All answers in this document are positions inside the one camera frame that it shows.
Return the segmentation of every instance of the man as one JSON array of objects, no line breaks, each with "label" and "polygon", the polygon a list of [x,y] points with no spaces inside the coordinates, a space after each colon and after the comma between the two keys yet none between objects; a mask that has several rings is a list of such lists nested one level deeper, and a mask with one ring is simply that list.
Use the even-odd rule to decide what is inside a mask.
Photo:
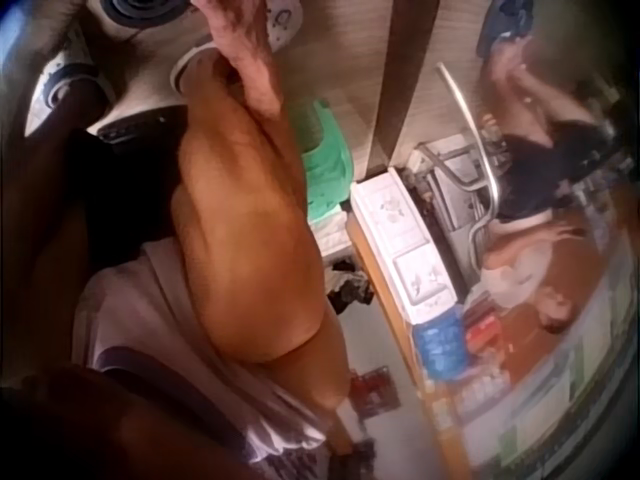
[{"label": "man", "polygon": [[[218,465],[225,477],[251,478],[233,458],[256,462],[325,441],[346,397],[349,371],[306,222],[305,174],[283,110],[265,4],[194,4],[216,49],[193,55],[179,80],[189,125],[171,202],[177,240],[146,244],[137,260],[94,276],[73,325],[74,360],[120,387],[72,369],[45,376],[12,405],[30,421],[46,419],[57,432],[76,409],[80,420],[69,438],[90,438],[86,448],[101,465],[117,452],[119,474],[128,457],[135,467],[129,473],[143,477],[158,478],[163,470],[167,478],[179,471],[211,476]],[[232,68],[242,100],[225,81]],[[4,312],[14,313],[6,292],[27,283],[32,257],[46,243],[47,222],[43,227],[37,220],[56,218],[64,206],[65,156],[71,151],[87,158],[95,146],[85,136],[70,150],[72,132],[108,108],[100,82],[86,75],[51,91],[53,111],[26,142],[32,158],[3,178],[5,236],[24,232],[30,239],[10,239],[15,256],[5,281],[10,277],[18,286],[3,284]],[[66,393],[56,397],[60,382]],[[173,420],[161,420],[160,412],[135,413],[148,404],[135,406],[142,404],[127,392]],[[33,408],[24,407],[25,395]],[[77,411],[83,395],[86,415]],[[103,418],[91,414],[94,407]],[[167,435],[174,434],[172,442]],[[224,454],[216,445],[231,452],[228,461],[220,461]]]},{"label": "man", "polygon": [[529,41],[499,41],[486,68],[487,100],[512,161],[501,178],[503,198],[489,225],[494,240],[484,255],[481,282],[466,303],[485,291],[504,309],[529,303],[542,327],[559,333],[577,312],[546,285],[553,243],[585,233],[554,222],[553,205],[561,188],[581,179],[583,163],[606,140],[588,110],[529,72],[523,60]]}]

